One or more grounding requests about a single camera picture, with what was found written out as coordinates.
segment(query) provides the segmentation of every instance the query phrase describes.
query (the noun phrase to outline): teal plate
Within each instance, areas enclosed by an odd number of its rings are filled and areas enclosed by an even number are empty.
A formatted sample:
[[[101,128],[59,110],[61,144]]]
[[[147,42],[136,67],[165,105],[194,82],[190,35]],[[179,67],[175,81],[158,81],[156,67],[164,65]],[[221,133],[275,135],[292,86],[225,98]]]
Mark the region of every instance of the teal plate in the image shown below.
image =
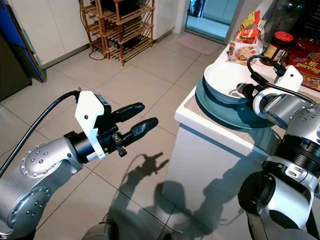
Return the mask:
[[[257,116],[248,105],[249,103],[224,104],[218,101],[209,92],[204,77],[196,85],[195,98],[199,107],[209,118],[226,127],[263,129],[274,125],[267,119]]]

